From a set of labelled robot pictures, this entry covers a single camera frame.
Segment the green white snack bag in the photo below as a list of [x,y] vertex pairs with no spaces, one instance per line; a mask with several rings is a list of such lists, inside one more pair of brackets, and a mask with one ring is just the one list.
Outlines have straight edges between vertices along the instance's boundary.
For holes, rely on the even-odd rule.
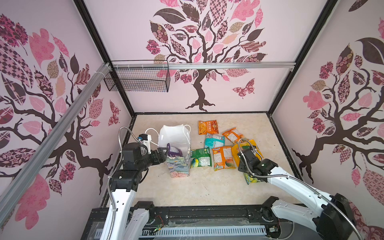
[[191,168],[211,167],[210,148],[194,149],[191,151]]

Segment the orange white snack packet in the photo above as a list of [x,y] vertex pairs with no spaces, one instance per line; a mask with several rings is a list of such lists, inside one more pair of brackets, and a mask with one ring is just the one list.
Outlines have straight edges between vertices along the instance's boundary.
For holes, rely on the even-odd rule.
[[223,133],[223,136],[227,138],[231,143],[236,144],[240,139],[244,138],[237,128],[232,128]]

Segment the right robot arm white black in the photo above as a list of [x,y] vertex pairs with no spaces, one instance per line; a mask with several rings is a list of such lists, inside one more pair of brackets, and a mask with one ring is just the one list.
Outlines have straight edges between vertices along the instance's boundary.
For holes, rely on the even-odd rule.
[[268,208],[275,217],[307,227],[323,240],[347,240],[351,234],[363,239],[346,197],[320,191],[290,175],[277,163],[263,158],[247,139],[239,139],[237,145],[242,172],[284,190],[302,203],[298,206],[270,198]]

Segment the orange snack packet far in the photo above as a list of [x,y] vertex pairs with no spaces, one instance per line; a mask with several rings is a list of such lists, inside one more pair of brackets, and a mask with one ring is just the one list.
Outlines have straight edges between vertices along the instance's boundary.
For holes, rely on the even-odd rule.
[[211,120],[211,121],[199,121],[198,122],[199,127],[199,135],[207,135],[207,134],[219,134],[219,127],[217,120]]

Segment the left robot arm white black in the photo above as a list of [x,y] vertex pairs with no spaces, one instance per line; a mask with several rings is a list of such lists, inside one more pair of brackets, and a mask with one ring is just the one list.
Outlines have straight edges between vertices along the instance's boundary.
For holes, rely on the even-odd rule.
[[109,176],[107,192],[111,203],[102,240],[138,240],[145,225],[155,218],[154,204],[151,201],[137,202],[131,214],[130,210],[139,184],[145,179],[143,172],[147,172],[151,166],[164,163],[168,153],[167,148],[151,150],[149,136],[124,145],[121,140],[122,130],[132,133],[125,126],[118,131],[119,163],[122,169],[114,170]]

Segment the black base frame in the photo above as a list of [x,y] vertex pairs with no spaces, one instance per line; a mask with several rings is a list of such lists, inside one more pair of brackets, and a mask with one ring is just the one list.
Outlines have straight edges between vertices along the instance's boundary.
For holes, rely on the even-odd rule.
[[276,238],[282,232],[282,222],[289,220],[274,216],[268,208],[271,203],[269,199],[261,205],[187,207],[154,205],[155,218],[149,221],[143,230],[156,233],[162,228],[172,227],[265,226],[266,237]]

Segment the aluminium rail back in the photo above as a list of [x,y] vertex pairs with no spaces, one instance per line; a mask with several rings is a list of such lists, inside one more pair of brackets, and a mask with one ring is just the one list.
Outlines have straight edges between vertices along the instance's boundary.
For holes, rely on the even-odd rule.
[[144,64],[144,63],[113,63],[116,69],[122,68],[158,68],[168,70],[205,70],[205,69],[293,69],[295,62],[255,62],[255,63],[177,63],[177,64]]

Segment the orange mango snack bag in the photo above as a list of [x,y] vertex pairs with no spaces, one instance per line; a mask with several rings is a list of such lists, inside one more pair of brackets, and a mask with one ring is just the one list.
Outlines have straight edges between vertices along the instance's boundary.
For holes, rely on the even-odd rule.
[[214,171],[223,169],[236,169],[232,155],[232,147],[223,146],[213,149]]

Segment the aluminium rail left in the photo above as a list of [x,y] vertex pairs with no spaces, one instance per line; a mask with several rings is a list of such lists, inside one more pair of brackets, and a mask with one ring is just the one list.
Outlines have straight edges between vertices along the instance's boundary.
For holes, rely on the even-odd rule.
[[79,115],[82,107],[85,106],[97,86],[104,80],[105,75],[111,70],[110,63],[102,64],[93,74],[91,82],[86,84],[81,94],[71,104],[63,117],[55,125],[52,132],[40,144],[29,160],[21,169],[19,174],[14,178],[11,184],[1,195],[1,224],[5,222],[20,198],[31,185],[36,175],[39,173],[44,163],[49,159],[52,151],[64,137],[68,128]]

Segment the green Fox's candy bag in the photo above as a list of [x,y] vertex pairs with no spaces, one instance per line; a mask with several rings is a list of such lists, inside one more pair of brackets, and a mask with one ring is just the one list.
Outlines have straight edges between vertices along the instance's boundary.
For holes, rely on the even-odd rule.
[[259,180],[257,178],[254,178],[253,176],[250,176],[247,173],[244,173],[244,178],[245,178],[247,185],[259,182]]

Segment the purple Fox's candy bag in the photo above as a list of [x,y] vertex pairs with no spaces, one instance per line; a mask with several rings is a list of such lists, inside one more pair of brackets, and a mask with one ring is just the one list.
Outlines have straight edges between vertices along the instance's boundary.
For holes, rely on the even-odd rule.
[[170,143],[167,144],[167,156],[170,158],[175,158],[175,157],[183,157],[183,152],[177,148],[172,146]]

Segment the patterned paper gift bag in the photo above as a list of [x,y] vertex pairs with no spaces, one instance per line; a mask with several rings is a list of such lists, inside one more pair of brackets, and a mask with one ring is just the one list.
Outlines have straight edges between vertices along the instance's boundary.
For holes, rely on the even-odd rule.
[[184,178],[190,175],[191,167],[191,127],[189,125],[166,126],[160,131],[147,129],[143,141],[148,151],[151,145],[166,148],[165,163],[172,178]]

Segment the aluminium rail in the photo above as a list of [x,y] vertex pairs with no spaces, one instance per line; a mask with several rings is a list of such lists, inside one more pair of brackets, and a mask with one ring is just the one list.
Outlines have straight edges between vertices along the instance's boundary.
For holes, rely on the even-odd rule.
[[116,69],[122,68],[158,68],[168,70],[205,70],[205,69],[293,69],[295,62],[255,62],[255,63],[177,63],[177,64],[144,64],[144,63],[113,63]]
[[55,125],[52,132],[40,144],[29,160],[21,169],[19,174],[14,178],[11,184],[1,195],[1,224],[5,222],[20,198],[31,185],[36,175],[39,173],[44,163],[49,159],[52,151],[64,137],[68,128],[79,115],[82,107],[85,106],[97,86],[104,80],[105,75],[111,70],[110,63],[102,64],[93,74],[91,82],[86,84],[81,94],[71,104],[63,117]]

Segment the teal snack packet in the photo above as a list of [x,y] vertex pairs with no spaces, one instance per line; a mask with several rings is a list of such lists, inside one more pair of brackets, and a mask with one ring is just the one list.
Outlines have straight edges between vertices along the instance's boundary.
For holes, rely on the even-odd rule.
[[205,139],[205,148],[214,149],[225,145],[225,137],[218,134],[207,134]]

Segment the yellow mango snack bag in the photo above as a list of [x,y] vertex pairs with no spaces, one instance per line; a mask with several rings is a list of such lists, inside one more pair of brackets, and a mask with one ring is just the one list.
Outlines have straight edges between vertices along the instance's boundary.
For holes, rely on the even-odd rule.
[[[246,150],[246,149],[252,149],[251,146],[253,146],[253,148],[257,151],[257,154],[255,154],[255,156],[260,160],[262,161],[264,159],[264,156],[262,155],[259,147],[257,146],[256,142],[254,140],[248,140],[248,141],[241,141],[240,142],[240,147],[242,148],[242,150]],[[240,162],[241,162],[241,159],[240,157],[238,156],[238,154],[240,153],[240,148],[239,148],[239,145],[238,143],[235,143],[232,148],[231,148],[231,151],[232,151],[232,155],[233,155],[233,159],[237,165],[237,167],[240,166]]]

